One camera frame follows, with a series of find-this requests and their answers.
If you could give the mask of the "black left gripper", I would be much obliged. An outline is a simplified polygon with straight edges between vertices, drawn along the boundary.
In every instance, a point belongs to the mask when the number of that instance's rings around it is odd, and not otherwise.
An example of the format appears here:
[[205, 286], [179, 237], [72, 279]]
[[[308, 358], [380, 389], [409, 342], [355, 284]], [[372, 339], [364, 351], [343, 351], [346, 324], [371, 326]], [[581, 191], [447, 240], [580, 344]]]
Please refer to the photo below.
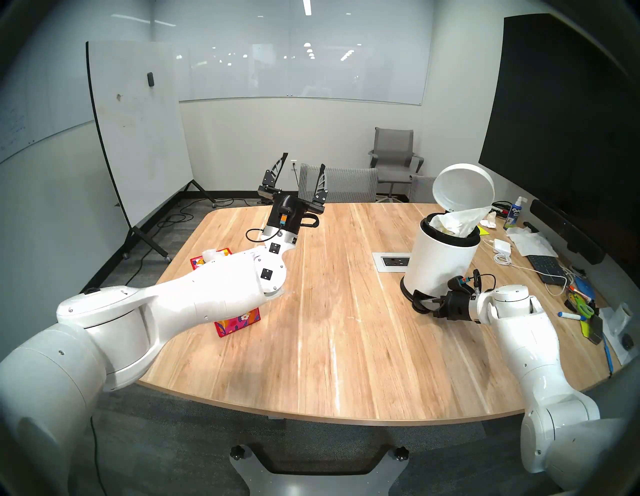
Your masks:
[[320, 225], [319, 215], [325, 211], [328, 196], [326, 165], [322, 163], [319, 167], [312, 200], [304, 200], [285, 194], [277, 188], [277, 181], [288, 155], [287, 152], [284, 152], [281, 158], [265, 171], [262, 185], [258, 187], [257, 191], [261, 197], [273, 200], [265, 226], [297, 234], [301, 227], [317, 228]]

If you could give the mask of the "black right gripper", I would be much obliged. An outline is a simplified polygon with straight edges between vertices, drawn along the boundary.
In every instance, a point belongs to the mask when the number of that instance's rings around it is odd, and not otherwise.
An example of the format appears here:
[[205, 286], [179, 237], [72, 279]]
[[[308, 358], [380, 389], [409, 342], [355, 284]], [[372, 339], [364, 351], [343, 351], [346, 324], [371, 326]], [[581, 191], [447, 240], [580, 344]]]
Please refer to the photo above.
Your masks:
[[425, 297], [413, 303], [413, 309], [419, 314], [439, 314], [449, 321], [476, 321], [476, 291], [450, 290], [442, 297]]

